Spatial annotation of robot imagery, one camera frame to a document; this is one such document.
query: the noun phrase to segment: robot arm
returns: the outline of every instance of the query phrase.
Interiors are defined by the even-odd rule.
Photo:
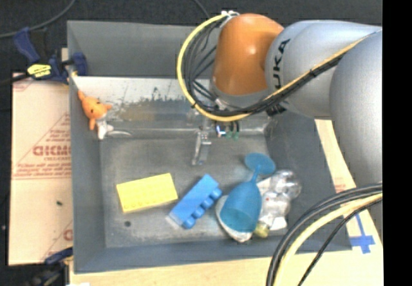
[[[286,28],[271,45],[266,80],[277,90],[331,53],[360,38],[336,67],[320,74],[281,105],[315,119],[331,119],[357,186],[382,181],[382,28],[310,21]],[[371,215],[383,241],[382,204]]]

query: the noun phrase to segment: transparent plastic object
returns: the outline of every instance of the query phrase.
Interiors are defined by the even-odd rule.
[[[292,200],[300,195],[302,183],[293,171],[282,169],[270,178],[269,188],[275,193],[283,193]]]
[[[291,201],[299,196],[302,184],[291,170],[279,170],[272,177],[268,191],[262,195],[262,210],[254,234],[266,238],[275,219],[283,218],[289,213]]]

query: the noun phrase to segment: small orange toy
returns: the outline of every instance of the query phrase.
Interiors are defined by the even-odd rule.
[[[89,118],[89,129],[94,130],[97,126],[98,139],[102,140],[107,132],[113,131],[113,126],[106,122],[108,110],[112,108],[110,104],[103,104],[97,98],[85,96],[82,91],[78,91],[84,114]]]

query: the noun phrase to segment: blue tape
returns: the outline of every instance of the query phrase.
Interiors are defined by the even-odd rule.
[[[362,221],[361,221],[359,214],[356,214],[355,217],[356,217],[356,221],[358,222],[359,229],[361,231],[360,236],[349,237],[349,241],[352,247],[355,247],[355,246],[361,247],[360,249],[362,250],[362,254],[368,254],[371,252],[369,246],[375,245],[375,241],[372,236],[370,235],[367,236],[365,234],[365,230],[363,229]]]

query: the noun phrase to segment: yellow cable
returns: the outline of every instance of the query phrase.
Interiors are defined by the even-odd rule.
[[[285,255],[283,256],[279,268],[277,270],[277,274],[274,280],[274,286],[279,286],[281,284],[281,278],[282,274],[285,269],[285,265],[288,263],[290,258],[296,253],[298,248],[302,246],[302,243],[309,238],[316,230],[324,226],[325,224],[331,222],[332,220],[350,213],[358,208],[364,207],[367,204],[370,204],[371,202],[382,198],[382,193],[378,195],[373,195],[369,196],[365,199],[358,199],[353,202],[349,202],[348,204],[332,211],[331,213],[325,215],[324,217],[321,217],[317,221],[315,221],[313,224],[309,225],[296,239],[295,241],[291,244],[289,249],[286,251]]]
[[[183,55],[185,54],[185,51],[189,45],[189,43],[193,40],[193,38],[198,34],[202,29],[204,29],[206,26],[210,25],[211,23],[215,21],[219,21],[220,19],[227,17],[227,14],[221,14],[217,15],[215,17],[210,18],[209,20],[205,21],[204,23],[200,24],[198,27],[196,27],[192,33],[189,34],[189,36],[186,38],[186,40],[183,42],[182,48],[180,49],[177,64],[176,64],[176,73],[179,81],[179,85],[183,91],[183,94],[185,95],[186,99],[205,117],[208,117],[212,120],[215,121],[222,121],[222,122],[230,122],[230,121],[236,121],[239,119],[242,119],[244,117],[247,117],[250,115],[250,113],[243,113],[239,115],[235,115],[233,117],[219,117],[217,115],[213,115],[212,113],[209,113],[208,111],[203,110],[199,105],[196,104],[194,101],[193,97],[190,95],[190,93],[187,91],[185,81],[183,79],[182,75],[182,61],[183,61]]]

